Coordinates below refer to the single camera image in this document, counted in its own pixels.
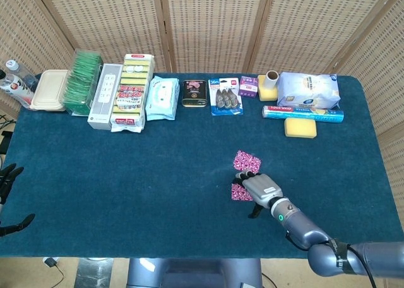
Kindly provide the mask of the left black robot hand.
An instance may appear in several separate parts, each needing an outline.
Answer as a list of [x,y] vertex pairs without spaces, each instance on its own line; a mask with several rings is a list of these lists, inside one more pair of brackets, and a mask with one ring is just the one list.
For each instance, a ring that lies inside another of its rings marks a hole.
[[[16,163],[10,164],[1,170],[1,211],[12,190],[15,179],[23,172],[24,167],[16,167]],[[1,227],[1,237],[14,234],[27,228],[35,218],[35,214],[27,215],[20,223]]]

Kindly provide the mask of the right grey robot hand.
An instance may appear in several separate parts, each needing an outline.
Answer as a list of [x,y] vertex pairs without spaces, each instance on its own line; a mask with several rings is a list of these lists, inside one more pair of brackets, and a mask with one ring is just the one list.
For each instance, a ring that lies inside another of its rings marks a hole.
[[232,182],[242,186],[255,202],[248,215],[250,219],[257,218],[264,208],[270,210],[277,200],[283,198],[282,189],[266,174],[244,171],[236,174]]

